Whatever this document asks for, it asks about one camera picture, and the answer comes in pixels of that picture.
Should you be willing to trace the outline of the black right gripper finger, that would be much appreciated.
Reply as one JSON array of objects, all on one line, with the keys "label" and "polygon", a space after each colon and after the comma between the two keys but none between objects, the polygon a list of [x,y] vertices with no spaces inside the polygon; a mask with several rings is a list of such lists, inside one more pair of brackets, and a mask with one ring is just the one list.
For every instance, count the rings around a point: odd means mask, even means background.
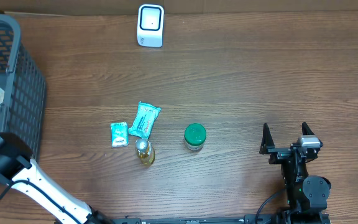
[{"label": "black right gripper finger", "polygon": [[269,126],[267,123],[264,123],[259,154],[271,154],[273,153],[274,149],[275,149],[275,144],[272,139]]},{"label": "black right gripper finger", "polygon": [[314,132],[312,132],[306,122],[302,123],[302,135],[314,135]]}]

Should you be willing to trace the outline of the green lid jar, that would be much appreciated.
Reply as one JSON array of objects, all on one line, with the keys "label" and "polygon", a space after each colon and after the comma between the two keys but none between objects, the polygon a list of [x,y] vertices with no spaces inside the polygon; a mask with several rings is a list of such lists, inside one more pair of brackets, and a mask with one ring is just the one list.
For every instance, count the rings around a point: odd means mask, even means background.
[{"label": "green lid jar", "polygon": [[199,151],[206,140],[206,130],[202,124],[189,124],[184,132],[185,146],[191,151]]}]

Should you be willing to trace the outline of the yellow oil bottle silver cap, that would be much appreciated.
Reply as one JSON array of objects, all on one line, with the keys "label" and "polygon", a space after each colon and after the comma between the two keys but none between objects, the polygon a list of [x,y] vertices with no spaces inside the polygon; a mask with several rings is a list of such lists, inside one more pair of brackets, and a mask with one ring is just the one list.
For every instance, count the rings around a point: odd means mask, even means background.
[{"label": "yellow oil bottle silver cap", "polygon": [[151,166],[155,161],[155,151],[150,141],[138,139],[135,142],[135,153],[145,166]]}]

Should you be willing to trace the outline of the small teal tissue pack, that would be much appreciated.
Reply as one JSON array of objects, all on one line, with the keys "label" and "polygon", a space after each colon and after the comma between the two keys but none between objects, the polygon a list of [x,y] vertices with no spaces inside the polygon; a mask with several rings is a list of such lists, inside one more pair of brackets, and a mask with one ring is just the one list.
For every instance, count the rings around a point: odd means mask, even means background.
[{"label": "small teal tissue pack", "polygon": [[129,144],[128,127],[126,122],[111,123],[112,147],[126,147]]}]

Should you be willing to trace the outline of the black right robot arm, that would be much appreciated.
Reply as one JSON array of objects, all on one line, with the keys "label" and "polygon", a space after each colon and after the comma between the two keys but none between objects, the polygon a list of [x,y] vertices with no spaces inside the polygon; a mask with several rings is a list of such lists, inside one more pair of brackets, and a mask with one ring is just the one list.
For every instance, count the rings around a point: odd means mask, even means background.
[{"label": "black right robot arm", "polygon": [[302,135],[289,147],[275,147],[268,124],[264,124],[260,154],[269,156],[270,164],[281,166],[285,188],[265,200],[259,207],[255,222],[265,205],[283,192],[287,194],[288,207],[279,208],[266,223],[330,223],[327,209],[331,183],[321,176],[309,175],[306,164],[318,158],[323,142],[312,132],[306,122],[302,123]]}]

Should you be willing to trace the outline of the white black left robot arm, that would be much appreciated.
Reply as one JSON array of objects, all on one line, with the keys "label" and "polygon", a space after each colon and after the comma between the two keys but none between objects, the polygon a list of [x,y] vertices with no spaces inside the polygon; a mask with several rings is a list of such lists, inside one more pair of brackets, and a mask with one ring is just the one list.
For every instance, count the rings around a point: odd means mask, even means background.
[{"label": "white black left robot arm", "polygon": [[52,180],[32,158],[24,141],[12,133],[0,133],[0,184],[6,186],[0,201],[16,189],[48,210],[57,223],[112,222]]}]

